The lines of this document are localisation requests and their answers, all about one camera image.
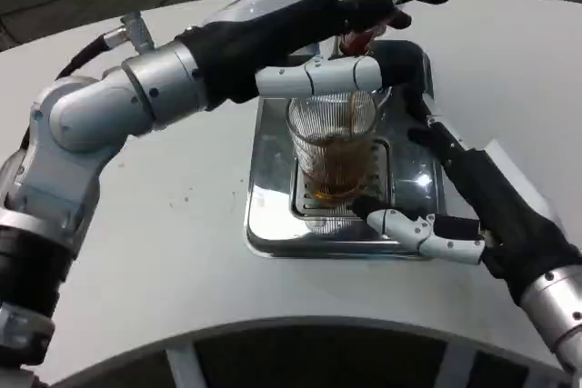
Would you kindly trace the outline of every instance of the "white table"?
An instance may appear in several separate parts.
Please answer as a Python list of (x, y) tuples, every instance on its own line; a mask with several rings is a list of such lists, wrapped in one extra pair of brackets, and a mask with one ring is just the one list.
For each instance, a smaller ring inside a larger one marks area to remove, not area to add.
[[(175, 5), (144, 17), (162, 44), (230, 1)], [(450, 0), (407, 11), (414, 23), (391, 35), (428, 52), (436, 98), (457, 130), (475, 146), (500, 139), (554, 202), (570, 241), (581, 244), (582, 6)], [(114, 25), (108, 20), (0, 54), (0, 156), (18, 146), (43, 86)], [(132, 54), (124, 46), (84, 73), (98, 77)], [(55, 337), (37, 370), (43, 380), (61, 381), (109, 360), (89, 372), (98, 371), (205, 328), (293, 316), (356, 317), (350, 323), (458, 335), (558, 368), (484, 266), (252, 254), (243, 218), (256, 105), (225, 104), (130, 140), (105, 169), (95, 219), (61, 288)], [(209, 145), (213, 152), (205, 154)], [(447, 202), (451, 214), (469, 212), (450, 184)]]

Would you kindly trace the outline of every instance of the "glass cup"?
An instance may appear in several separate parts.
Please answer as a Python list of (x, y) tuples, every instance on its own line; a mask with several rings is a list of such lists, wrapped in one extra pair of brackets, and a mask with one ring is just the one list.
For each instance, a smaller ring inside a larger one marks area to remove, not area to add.
[(291, 99), (286, 120), (297, 161), (318, 199), (345, 199), (366, 182), (378, 110), (355, 91)]

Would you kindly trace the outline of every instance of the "drip tray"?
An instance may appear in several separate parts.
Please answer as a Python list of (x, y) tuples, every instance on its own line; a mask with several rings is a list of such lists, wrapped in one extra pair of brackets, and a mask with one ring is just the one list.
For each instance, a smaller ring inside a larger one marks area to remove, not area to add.
[[(364, 192), (396, 207), (444, 214), (440, 165), (407, 138), (407, 130), (420, 124), (406, 113), (398, 88), (374, 97), (382, 103), (373, 143), (376, 166)], [(245, 218), (249, 247), (271, 257), (418, 258), (355, 217), (349, 200), (330, 205), (313, 198), (294, 157), (286, 104), (259, 100)]]
[[(372, 165), (370, 173), (366, 176), (365, 184), (357, 192), (375, 197), (383, 202), (391, 199), (390, 172), (388, 171), (388, 143), (375, 140), (372, 143)], [(291, 212), (303, 219), (352, 219), (359, 220), (349, 209), (350, 198), (345, 200), (324, 200), (314, 196), (310, 184), (304, 173), (299, 168), (296, 160), (295, 174), (293, 177), (293, 203)]]

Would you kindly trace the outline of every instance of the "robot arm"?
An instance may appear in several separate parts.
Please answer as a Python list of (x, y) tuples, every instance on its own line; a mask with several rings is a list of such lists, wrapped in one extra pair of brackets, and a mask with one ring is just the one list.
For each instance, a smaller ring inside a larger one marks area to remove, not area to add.
[[(422, 51), (409, 42), (381, 42), (367, 56), (316, 57), (305, 65), (281, 66), (295, 50), (329, 36), (387, 19), (395, 28), (406, 27), (410, 17), (396, 5), (407, 1), (238, 0), (156, 50), (144, 39), (139, 21), (103, 35), (107, 47), (131, 40), (140, 55), (100, 81), (62, 75), (47, 87), (32, 107), (29, 138), (0, 169), (0, 366), (44, 360), (60, 283), (99, 198), (98, 177), (129, 135), (213, 110), (226, 99), (243, 103), (259, 94), (307, 97), (410, 84), (415, 91), (410, 112), (427, 127), (413, 136), (435, 151), (498, 245), (484, 248), (474, 224), (467, 226), (470, 235), (453, 238), (439, 230), (442, 219), (418, 215), (410, 220), (410, 212), (394, 208), (369, 222), (380, 232), (399, 233), (427, 254), (446, 253), (451, 241), (466, 247), (465, 254), (451, 252), (453, 257), (473, 264), (483, 260), (495, 277), (506, 280), (565, 367), (582, 368), (577, 250), (500, 148), (467, 149), (430, 97), (417, 92), (425, 84), (417, 71)], [(392, 216), (401, 225), (390, 224)], [(21, 381), (29, 379), (21, 375)]]
[(513, 301), (526, 312), (549, 350), (578, 379), (582, 371), (579, 250), (567, 242), (550, 204), (497, 141), (483, 150), (471, 148), (442, 115), (425, 80), (430, 69), (422, 50), (411, 45), (408, 58), (417, 68), (406, 87), (407, 110), (425, 126), (408, 136), (435, 154), (480, 222), (403, 211), (367, 197), (356, 199), (353, 211), (381, 234), (422, 254), (467, 264), (482, 261), (494, 277), (507, 283)]
[[(282, 88), (310, 96), (397, 83), (405, 78), (390, 72), (394, 61), (387, 54), (317, 58), (283, 73), (277, 66), (302, 46), (380, 20), (408, 25), (410, 18), (396, 8), (405, 1), (239, 0), (157, 49), (143, 21), (130, 15), (74, 58), (36, 100), (21, 148), (0, 169), (0, 367), (44, 360), (59, 286), (98, 202), (99, 175), (129, 135), (213, 110), (226, 99), (243, 103), (259, 94), (281, 95)], [(70, 76), (124, 41), (139, 55), (101, 80)], [(32, 380), (20, 376), (23, 383)]]

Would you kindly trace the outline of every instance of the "brown liquid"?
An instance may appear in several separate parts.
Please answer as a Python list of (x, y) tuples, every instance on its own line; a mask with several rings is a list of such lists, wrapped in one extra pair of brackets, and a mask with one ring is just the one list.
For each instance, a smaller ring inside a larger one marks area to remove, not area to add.
[(333, 199), (356, 195), (366, 181), (371, 164), (367, 140), (327, 138), (318, 142), (321, 153), (308, 175), (316, 198)]

